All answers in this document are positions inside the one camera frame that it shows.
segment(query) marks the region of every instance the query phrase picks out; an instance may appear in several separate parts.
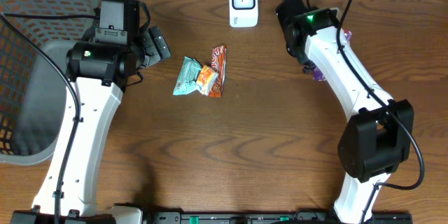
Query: red wrapper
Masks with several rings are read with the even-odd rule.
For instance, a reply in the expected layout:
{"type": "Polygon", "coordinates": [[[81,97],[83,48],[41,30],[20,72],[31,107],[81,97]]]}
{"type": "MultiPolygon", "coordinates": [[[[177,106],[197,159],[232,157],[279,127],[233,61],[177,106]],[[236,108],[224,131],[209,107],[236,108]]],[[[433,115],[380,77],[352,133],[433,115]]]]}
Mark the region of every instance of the red wrapper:
{"type": "Polygon", "coordinates": [[[211,51],[211,68],[218,73],[218,78],[211,87],[209,97],[221,97],[225,80],[225,63],[227,62],[227,48],[220,45],[211,51]]]}

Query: teal wrapper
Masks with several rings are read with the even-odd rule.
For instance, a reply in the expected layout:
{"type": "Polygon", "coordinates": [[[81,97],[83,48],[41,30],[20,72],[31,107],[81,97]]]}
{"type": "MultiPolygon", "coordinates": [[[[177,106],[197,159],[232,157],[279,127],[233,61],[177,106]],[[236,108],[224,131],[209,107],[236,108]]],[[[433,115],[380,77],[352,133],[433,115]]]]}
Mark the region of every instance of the teal wrapper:
{"type": "Polygon", "coordinates": [[[195,90],[199,90],[196,80],[201,69],[202,66],[196,59],[185,57],[181,72],[177,77],[173,95],[187,95],[195,90]]]}

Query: basket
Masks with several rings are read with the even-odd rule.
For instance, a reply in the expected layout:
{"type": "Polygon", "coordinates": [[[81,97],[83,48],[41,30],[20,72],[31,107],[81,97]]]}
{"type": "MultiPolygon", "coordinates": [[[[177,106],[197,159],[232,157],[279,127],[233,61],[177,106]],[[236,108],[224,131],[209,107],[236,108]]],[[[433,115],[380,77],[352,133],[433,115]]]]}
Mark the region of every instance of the basket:
{"type": "MultiPolygon", "coordinates": [[[[0,11],[30,15],[94,15],[99,0],[0,0],[0,11]]],[[[8,18],[67,69],[65,57],[93,20],[8,18]]],[[[33,165],[53,154],[65,85],[37,52],[0,21],[0,162],[33,165]]]]}

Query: perforated basket side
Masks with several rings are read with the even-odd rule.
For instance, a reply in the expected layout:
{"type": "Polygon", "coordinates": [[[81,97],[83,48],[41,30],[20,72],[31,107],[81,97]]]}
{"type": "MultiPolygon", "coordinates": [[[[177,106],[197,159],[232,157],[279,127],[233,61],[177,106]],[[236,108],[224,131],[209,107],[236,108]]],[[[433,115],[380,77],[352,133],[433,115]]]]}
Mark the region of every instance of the perforated basket side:
{"type": "MultiPolygon", "coordinates": [[[[0,0],[0,11],[30,15],[94,15],[93,8],[96,8],[98,3],[99,0],[0,0]]],[[[9,18],[9,20],[40,48],[45,48],[45,44],[53,43],[54,40],[78,40],[93,22],[88,19],[9,18]]],[[[23,132],[20,138],[15,137],[18,133],[17,122],[26,121],[20,120],[20,116],[24,114],[21,111],[24,107],[23,102],[36,102],[36,99],[30,99],[33,95],[29,94],[28,85],[30,77],[36,76],[36,66],[39,68],[38,75],[42,74],[43,64],[37,64],[40,60],[42,59],[37,57],[36,52],[29,45],[0,22],[0,162],[23,165],[36,163],[48,157],[49,152],[45,151],[46,148],[54,148],[53,141],[58,133],[55,132],[57,126],[54,127],[54,125],[48,129],[42,129],[42,123],[37,123],[36,126],[26,125],[28,132],[44,132],[45,136],[53,136],[45,140],[39,139],[38,143],[34,142],[36,136],[27,138],[23,132]],[[39,153],[45,153],[45,157],[39,157],[39,153]],[[28,157],[27,161],[23,162],[25,160],[23,156],[28,157]]],[[[44,73],[46,79],[54,76],[55,81],[61,82],[53,70],[46,69],[45,71],[48,72],[48,74],[44,73]]],[[[32,83],[33,90],[41,84],[36,80],[32,83]]],[[[58,97],[58,99],[65,100],[65,97],[58,97]]]]}

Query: wooden surface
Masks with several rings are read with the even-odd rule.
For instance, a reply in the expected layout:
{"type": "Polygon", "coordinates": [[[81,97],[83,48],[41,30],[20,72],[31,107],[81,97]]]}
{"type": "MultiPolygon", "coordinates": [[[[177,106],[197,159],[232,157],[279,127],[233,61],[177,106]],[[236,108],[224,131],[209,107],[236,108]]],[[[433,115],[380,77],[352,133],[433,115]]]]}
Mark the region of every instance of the wooden surface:
{"type": "MultiPolygon", "coordinates": [[[[337,143],[346,125],[325,82],[285,51],[274,9],[260,0],[258,25],[233,29],[228,0],[142,0],[172,57],[143,71],[113,119],[99,171],[99,208],[115,202],[184,211],[328,209],[344,177],[337,143]],[[172,96],[183,57],[211,60],[227,45],[223,98],[172,96]]],[[[343,8],[347,0],[311,0],[343,8]]],[[[409,211],[415,223],[448,221],[448,0],[354,0],[344,28],[376,81],[415,110],[426,161],[418,190],[384,188],[377,211],[409,211]]],[[[0,166],[0,222],[29,209],[48,169],[0,166]]],[[[414,151],[390,182],[418,174],[414,151]]]]}

